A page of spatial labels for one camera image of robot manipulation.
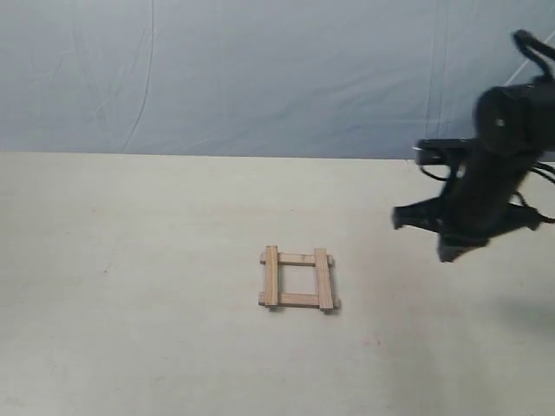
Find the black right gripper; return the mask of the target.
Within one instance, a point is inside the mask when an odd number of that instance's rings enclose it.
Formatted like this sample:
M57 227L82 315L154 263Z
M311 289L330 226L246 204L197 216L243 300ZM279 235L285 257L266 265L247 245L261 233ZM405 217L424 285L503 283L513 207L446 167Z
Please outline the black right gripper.
M537 209L510 202L540 152L504 157L483 149L450 149L440 154L450 168L440 195L397 206L392 222L396 230L413 226L438 234L441 263L452 263L493 237L521 228L535 231L544 222Z

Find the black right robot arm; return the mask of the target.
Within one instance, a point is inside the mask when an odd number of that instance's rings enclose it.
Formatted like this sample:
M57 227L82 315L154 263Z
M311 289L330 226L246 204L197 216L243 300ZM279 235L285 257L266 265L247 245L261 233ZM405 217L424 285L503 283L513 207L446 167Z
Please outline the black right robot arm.
M392 211L395 229L412 226L438 237L437 253L451 263L490 240L550 219L511 199L542 156L554 149L554 86L495 87L473 111L476 137L428 139L415 145L419 167L447 166L441 193Z

